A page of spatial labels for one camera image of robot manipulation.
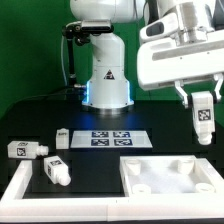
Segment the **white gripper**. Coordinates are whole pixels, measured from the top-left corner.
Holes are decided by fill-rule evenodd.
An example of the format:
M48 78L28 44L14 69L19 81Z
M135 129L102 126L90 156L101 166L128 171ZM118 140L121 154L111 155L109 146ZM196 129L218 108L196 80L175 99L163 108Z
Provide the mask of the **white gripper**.
M214 75L213 100L222 99L220 90L224 83L224 33L209 33L208 40L177 46L171 38L143 44L137 54L137 76L140 87L147 91L172 86L190 107L188 94L181 81L193 83Z

